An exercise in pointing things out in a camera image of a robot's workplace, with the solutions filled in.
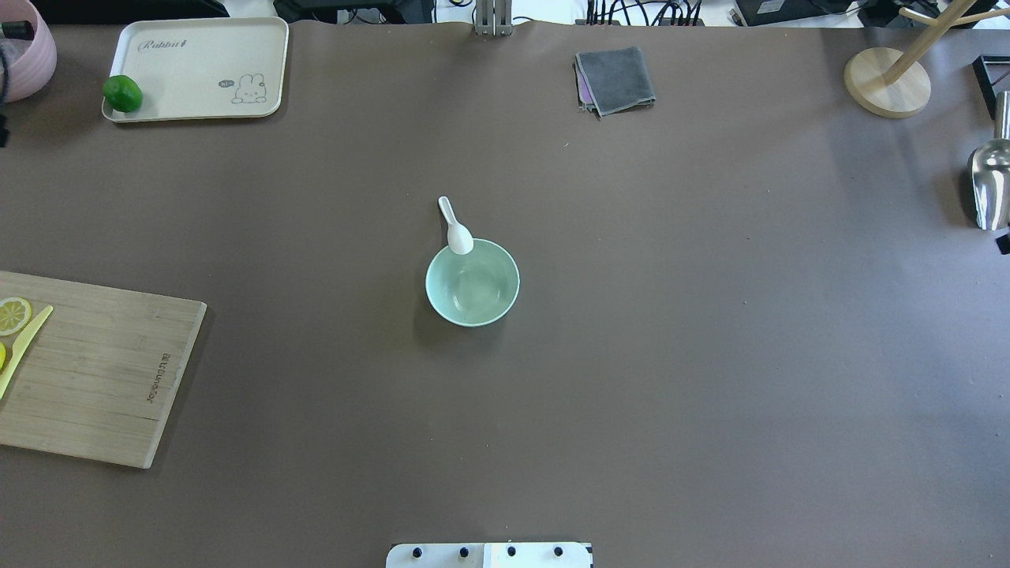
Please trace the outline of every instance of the round wooden base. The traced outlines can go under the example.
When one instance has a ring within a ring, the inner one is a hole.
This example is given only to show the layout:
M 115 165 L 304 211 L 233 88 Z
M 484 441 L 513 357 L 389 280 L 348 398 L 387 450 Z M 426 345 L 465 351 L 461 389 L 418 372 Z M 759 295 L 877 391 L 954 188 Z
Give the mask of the round wooden base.
M 845 66 L 845 87 L 864 108 L 886 118 L 907 118 L 929 101 L 929 76 L 918 62 L 894 83 L 884 83 L 884 73 L 901 57 L 891 48 L 860 52 Z

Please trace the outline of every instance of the bowl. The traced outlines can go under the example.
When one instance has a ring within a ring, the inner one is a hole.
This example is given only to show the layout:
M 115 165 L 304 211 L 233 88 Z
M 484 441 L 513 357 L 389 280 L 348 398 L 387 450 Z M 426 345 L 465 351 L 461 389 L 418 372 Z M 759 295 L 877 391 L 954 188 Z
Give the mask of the bowl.
M 474 250 L 457 255 L 445 247 L 424 277 L 428 301 L 438 315 L 464 327 L 497 321 L 519 295 L 519 267 L 508 251 L 491 241 L 474 240 Z
M 57 68 L 57 44 L 38 10 L 27 0 L 0 0 L 0 21 L 28 20 L 35 28 L 35 38 L 15 61 L 7 60 L 10 79 L 7 102 L 21 100 L 45 86 Z M 0 82 L 3 70 L 0 69 Z

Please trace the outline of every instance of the cutting board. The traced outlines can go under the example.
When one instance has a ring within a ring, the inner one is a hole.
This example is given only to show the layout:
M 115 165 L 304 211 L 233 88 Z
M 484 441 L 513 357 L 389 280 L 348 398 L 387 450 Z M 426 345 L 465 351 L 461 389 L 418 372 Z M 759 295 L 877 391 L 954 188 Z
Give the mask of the cutting board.
M 9 296 L 54 310 L 0 399 L 0 444 L 149 468 L 207 305 L 0 271 Z

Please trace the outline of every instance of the scoop handle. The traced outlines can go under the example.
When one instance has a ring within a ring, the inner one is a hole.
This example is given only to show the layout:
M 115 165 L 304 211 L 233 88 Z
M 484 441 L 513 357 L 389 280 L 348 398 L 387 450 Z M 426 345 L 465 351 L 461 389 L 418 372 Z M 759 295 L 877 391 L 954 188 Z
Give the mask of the scoop handle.
M 1010 91 L 1003 91 L 996 95 L 996 137 L 1010 139 L 1010 105 L 1007 98 Z
M 442 216 L 445 217 L 445 222 L 448 224 L 456 224 L 456 213 L 452 212 L 452 206 L 448 203 L 448 197 L 442 195 L 438 198 L 438 208 L 442 210 Z

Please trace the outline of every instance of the metal scoop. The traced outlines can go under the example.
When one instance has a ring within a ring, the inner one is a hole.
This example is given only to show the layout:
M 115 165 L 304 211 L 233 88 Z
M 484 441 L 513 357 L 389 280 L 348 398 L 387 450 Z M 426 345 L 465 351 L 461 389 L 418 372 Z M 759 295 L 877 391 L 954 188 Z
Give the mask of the metal scoop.
M 1003 91 L 996 97 L 995 138 L 972 153 L 976 222 L 980 228 L 1006 228 L 1010 222 L 1010 109 Z

